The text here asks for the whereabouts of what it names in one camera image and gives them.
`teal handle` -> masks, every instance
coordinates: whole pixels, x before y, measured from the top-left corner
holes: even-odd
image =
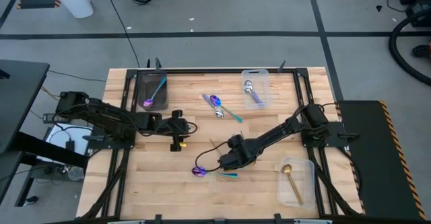
[[[224,106],[220,106],[223,110],[227,111],[237,122],[242,123],[242,118],[232,113],[230,110],[226,109]]]
[[[166,77],[163,77],[162,80],[160,80],[159,86],[157,86],[157,89],[155,90],[153,96],[151,97],[151,100],[154,98],[154,96],[156,96],[157,91],[159,91],[162,85],[164,85],[164,82],[166,82]]]

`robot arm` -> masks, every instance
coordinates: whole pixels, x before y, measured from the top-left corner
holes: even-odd
[[[299,122],[297,115],[302,114],[304,122]],[[292,117],[256,139],[243,139],[235,135],[228,140],[231,150],[220,156],[220,167],[224,170],[236,170],[254,162],[265,148],[288,137],[306,131],[322,141],[329,136],[328,120],[319,105],[308,105],[300,108]]]
[[[113,139],[126,141],[135,135],[162,135],[172,137],[175,146],[171,151],[180,151],[179,143],[189,134],[189,123],[181,118],[183,112],[175,110],[172,117],[162,119],[154,112],[128,112],[111,106],[102,100],[89,98],[83,92],[61,92],[56,114],[69,119],[82,119],[104,129]]]

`metal spoon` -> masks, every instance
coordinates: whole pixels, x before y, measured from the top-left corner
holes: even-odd
[[[212,95],[209,98],[211,99],[211,103],[214,106],[220,106],[223,110],[227,111],[237,122],[242,123],[241,117],[235,115],[233,112],[231,112],[230,110],[228,110],[224,106],[222,106],[222,100],[219,97]]]
[[[294,179],[291,177],[290,172],[292,171],[292,166],[290,164],[286,164],[285,166],[283,166],[283,174],[287,175],[289,177],[289,181],[290,184],[292,185],[292,188],[294,189],[296,198],[298,199],[299,205],[302,205],[302,198],[301,195],[299,194],[298,188],[296,187],[295,181]]]
[[[253,90],[253,83],[250,80],[246,80],[243,85],[244,91],[251,94],[256,103],[263,106],[265,103],[257,96],[256,92]]]
[[[202,95],[202,98],[214,109],[215,115],[218,118],[223,118],[224,117],[224,113],[223,110],[221,110],[220,108],[214,106],[214,104],[211,102],[211,100],[209,99],[209,96],[207,96],[206,94]]]

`spoon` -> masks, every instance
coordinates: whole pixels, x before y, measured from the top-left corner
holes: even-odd
[[[166,82],[166,77],[163,77],[162,80],[160,80],[159,86],[157,86],[157,89],[155,90],[153,96],[150,99],[146,99],[143,102],[143,106],[148,107],[148,106],[152,106],[153,105],[153,99],[154,96],[156,96],[157,92],[159,91],[159,89],[162,87],[162,85],[164,85]]]
[[[230,110],[226,109],[224,106],[222,106],[222,100],[219,99],[219,97],[212,95],[210,97],[212,104],[214,104],[214,106],[220,106],[223,110],[227,111],[236,121],[238,121],[239,123],[242,123],[242,118],[235,115],[234,113],[232,113]]]
[[[262,100],[257,96],[256,92],[253,90],[253,83],[251,83],[250,80],[246,80],[243,85],[244,91],[246,93],[251,94],[253,99],[256,101],[256,103],[260,106],[265,105],[265,103],[262,102]]]
[[[292,166],[290,164],[286,164],[283,166],[282,172],[283,174],[287,175],[289,177],[290,184],[292,185],[292,188],[294,189],[296,198],[298,199],[299,205],[302,205],[302,198],[299,194],[298,188],[296,187],[294,179],[291,177],[290,172],[292,171]]]
[[[202,95],[202,98],[214,109],[215,115],[218,118],[223,118],[224,117],[224,113],[223,110],[220,110],[219,108],[217,108],[209,99],[209,97],[206,94]]]

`wooden table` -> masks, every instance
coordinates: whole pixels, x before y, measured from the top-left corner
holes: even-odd
[[[333,102],[333,95],[324,67],[308,68],[314,100],[317,104]],[[103,101],[120,106],[126,69],[111,69],[108,74]],[[318,217],[317,208],[311,210],[286,207],[277,200],[278,165],[286,157],[307,159],[300,135],[268,147],[255,165],[236,170],[239,178],[229,179],[215,173],[198,178],[191,173],[196,156],[213,148],[233,134],[245,138],[258,137],[282,123],[298,107],[292,74],[270,73],[272,105],[265,110],[245,110],[243,106],[241,75],[229,74],[168,74],[169,117],[172,110],[183,110],[183,117],[199,126],[186,139],[187,147],[181,152],[170,152],[169,137],[137,135],[127,170],[121,219],[272,219],[275,213],[282,218]],[[242,124],[232,117],[218,119],[201,94],[215,94],[223,104],[241,116]],[[337,120],[334,106],[327,106],[329,120]],[[103,150],[88,164],[77,216],[86,213],[106,185],[112,150]],[[199,164],[216,167],[217,159],[228,151],[220,147],[204,155]],[[327,149],[332,182],[350,206],[361,213],[360,201],[349,161],[337,149]],[[322,187],[326,212],[329,213],[326,190]],[[110,202],[113,214],[117,191]]]

